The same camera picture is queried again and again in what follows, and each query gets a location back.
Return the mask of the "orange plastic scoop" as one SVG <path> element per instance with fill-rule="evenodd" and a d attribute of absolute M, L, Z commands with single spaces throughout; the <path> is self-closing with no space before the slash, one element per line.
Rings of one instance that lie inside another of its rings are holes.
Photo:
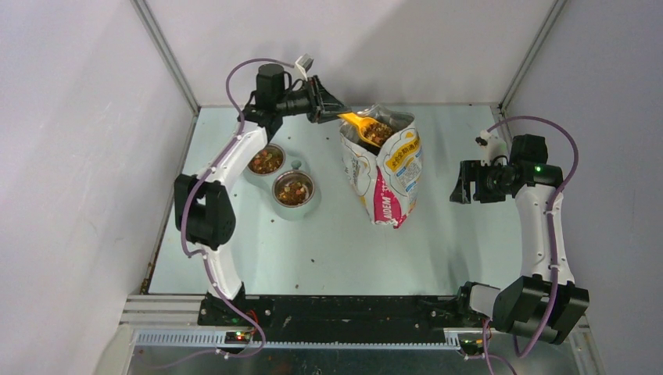
<path fill-rule="evenodd" d="M 362 130 L 371 123 L 379 122 L 379 121 L 377 121 L 373 118 L 370 118 L 370 117 L 359 116 L 358 114 L 356 114 L 354 112 L 340 115 L 339 118 L 341 120 L 346 121 L 348 124 L 352 125 L 357 130 L 357 133 L 359 135 L 360 140 L 362 140 L 365 143 L 367 143 L 367 142 L 364 140 L 364 136 L 362 135 Z"/>

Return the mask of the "white yellow pet food bag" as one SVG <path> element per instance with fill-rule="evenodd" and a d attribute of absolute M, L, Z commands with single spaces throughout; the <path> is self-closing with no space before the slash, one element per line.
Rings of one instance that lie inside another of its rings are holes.
<path fill-rule="evenodd" d="M 398 228 L 413 212 L 423 170 L 423 150 L 415 115 L 379 104 L 359 111 L 393 134 L 379 149 L 364 144 L 345 120 L 339 133 L 341 157 L 350 186 L 373 224 Z"/>

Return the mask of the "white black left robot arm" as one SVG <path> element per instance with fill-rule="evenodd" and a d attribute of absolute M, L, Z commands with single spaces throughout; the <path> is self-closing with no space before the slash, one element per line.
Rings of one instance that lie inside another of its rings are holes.
<path fill-rule="evenodd" d="M 245 105 L 229 98 L 238 113 L 237 125 L 227 144 L 197 173 L 180 174 L 174 182 L 174 207 L 183 253 L 202 257 L 210 294 L 221 299 L 217 315 L 228 325 L 238 325 L 247 315 L 247 304 L 237 298 L 243 283 L 228 244 L 236 216 L 230 193 L 249 160 L 267 146 L 286 116 L 304 115 L 310 123 L 337 120 L 350 109 L 324 88 L 309 55 L 294 63 L 270 58 L 253 60 L 260 67 L 254 89 Z"/>

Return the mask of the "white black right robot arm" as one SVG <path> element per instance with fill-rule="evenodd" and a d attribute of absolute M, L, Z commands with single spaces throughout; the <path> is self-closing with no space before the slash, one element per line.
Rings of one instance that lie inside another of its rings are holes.
<path fill-rule="evenodd" d="M 511 149 L 483 131 L 476 139 L 479 160 L 460 164 L 450 201 L 482 204 L 514 199 L 521 226 L 520 277 L 504 289 L 478 282 L 460 287 L 454 314 L 466 327 L 490 318 L 500 332 L 561 344 L 589 307 L 568 265 L 561 229 L 559 192 L 564 176 L 548 164 L 544 137 L 517 136 Z"/>

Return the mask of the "brown kibble in scoop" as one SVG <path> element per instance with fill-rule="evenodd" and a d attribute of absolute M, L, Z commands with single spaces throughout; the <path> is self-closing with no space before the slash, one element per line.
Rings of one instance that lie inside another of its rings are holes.
<path fill-rule="evenodd" d="M 384 123 L 371 123 L 362 130 L 364 140 L 376 147 L 382 147 L 392 137 L 394 130 Z"/>

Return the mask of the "kibble in small bowl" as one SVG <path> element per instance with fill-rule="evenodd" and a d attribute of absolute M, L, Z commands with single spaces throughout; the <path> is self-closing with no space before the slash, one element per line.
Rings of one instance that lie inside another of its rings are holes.
<path fill-rule="evenodd" d="M 255 174 L 267 175 L 277 171 L 283 162 L 282 151 L 276 148 L 265 148 L 253 156 L 248 168 Z"/>

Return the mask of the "small steel bowl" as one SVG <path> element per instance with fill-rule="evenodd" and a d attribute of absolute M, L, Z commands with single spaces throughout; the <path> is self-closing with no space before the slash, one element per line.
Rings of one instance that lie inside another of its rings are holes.
<path fill-rule="evenodd" d="M 252 175 L 266 176 L 280 170 L 286 159 L 285 150 L 275 144 L 268 144 L 250 160 L 245 171 Z"/>

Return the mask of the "steel bowl in green stand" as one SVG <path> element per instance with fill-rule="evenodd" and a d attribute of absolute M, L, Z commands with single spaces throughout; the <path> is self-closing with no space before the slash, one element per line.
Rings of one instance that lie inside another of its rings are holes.
<path fill-rule="evenodd" d="M 278 168 L 265 174 L 247 167 L 243 175 L 250 184 L 266 193 L 267 202 L 284 220 L 302 220 L 321 202 L 321 190 L 309 166 L 301 159 L 283 158 Z"/>

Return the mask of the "kibble in stand bowl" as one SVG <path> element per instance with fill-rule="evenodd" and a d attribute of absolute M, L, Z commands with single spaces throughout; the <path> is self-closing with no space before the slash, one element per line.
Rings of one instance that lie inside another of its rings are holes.
<path fill-rule="evenodd" d="M 310 188 L 301 180 L 286 182 L 276 190 L 277 200 L 285 206 L 299 206 L 311 198 Z"/>

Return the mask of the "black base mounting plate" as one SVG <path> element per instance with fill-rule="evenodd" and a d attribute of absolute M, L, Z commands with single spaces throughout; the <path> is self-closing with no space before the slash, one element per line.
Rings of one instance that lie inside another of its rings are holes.
<path fill-rule="evenodd" d="M 444 331 L 480 328 L 484 316 L 457 296 L 238 295 L 230 305 L 206 294 L 200 326 L 248 327 L 268 341 L 444 342 Z"/>

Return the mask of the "aluminium frame post right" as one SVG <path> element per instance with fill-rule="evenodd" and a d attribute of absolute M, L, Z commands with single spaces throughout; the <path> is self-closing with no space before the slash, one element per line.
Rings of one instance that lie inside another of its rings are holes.
<path fill-rule="evenodd" d="M 511 82 L 507 86 L 502 99 L 499 103 L 499 110 L 501 113 L 506 114 L 509 105 L 513 102 L 515 95 L 518 92 L 519 87 L 521 86 L 522 81 L 527 76 L 532 64 L 535 62 L 537 55 L 544 46 L 547 38 L 550 35 L 550 32 L 553 30 L 555 24 L 557 23 L 559 17 L 563 13 L 568 0 L 554 0 L 551 7 L 549 8 L 546 16 L 543 19 L 543 22 L 539 26 L 537 32 L 535 33 L 534 38 L 530 46 L 528 47 L 521 63 L 519 64 L 515 75 L 512 77 Z"/>

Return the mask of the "aluminium frame post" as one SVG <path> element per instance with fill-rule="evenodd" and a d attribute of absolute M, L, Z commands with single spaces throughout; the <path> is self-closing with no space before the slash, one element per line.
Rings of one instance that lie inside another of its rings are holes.
<path fill-rule="evenodd" d="M 512 77 L 511 82 L 507 86 L 502 99 L 499 103 L 499 110 L 501 113 L 506 114 L 509 105 L 513 102 L 515 95 L 518 92 L 519 87 L 521 86 L 522 81 L 527 76 L 532 64 L 535 62 L 537 55 L 544 46 L 547 38 L 550 35 L 550 32 L 553 30 L 555 24 L 557 23 L 559 17 L 563 13 L 568 0 L 554 0 L 551 7 L 549 8 L 546 16 L 543 19 L 543 22 L 539 26 L 537 32 L 535 33 L 534 38 L 530 46 L 528 47 L 521 63 L 519 64 L 515 75 Z"/>
<path fill-rule="evenodd" d="M 152 43 L 154 44 L 156 51 L 162 59 L 168 73 L 173 78 L 177 89 L 180 91 L 182 97 L 187 102 L 187 105 L 192 111 L 193 115 L 198 116 L 201 105 L 195 97 L 192 86 L 188 82 L 188 79 L 185 76 L 185 72 L 181 68 L 181 65 L 178 62 L 178 59 L 173 49 L 171 48 L 166 35 L 162 30 L 162 27 L 159 25 L 159 21 L 152 11 L 149 2 L 146 0 L 131 0 L 131 4 L 133 5 L 134 10 L 138 15 L 138 18 L 141 20 L 147 35 L 152 40 Z"/>

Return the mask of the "aluminium frame post left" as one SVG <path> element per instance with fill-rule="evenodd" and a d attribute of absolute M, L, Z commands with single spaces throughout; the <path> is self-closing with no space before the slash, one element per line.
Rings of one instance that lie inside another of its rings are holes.
<path fill-rule="evenodd" d="M 185 72 L 181 68 L 181 65 L 178 62 L 178 59 L 173 49 L 171 48 L 166 35 L 162 30 L 162 27 L 159 25 L 159 21 L 152 11 L 149 2 L 146 0 L 131 0 L 131 4 L 133 5 L 134 10 L 138 15 L 138 18 L 141 20 L 147 35 L 152 40 L 152 43 L 154 44 L 156 51 L 162 59 L 168 73 L 173 78 L 177 89 L 180 91 L 182 97 L 187 102 L 187 105 L 192 111 L 193 115 L 198 116 L 201 105 L 195 97 L 192 86 L 188 82 L 188 79 L 185 76 Z"/>

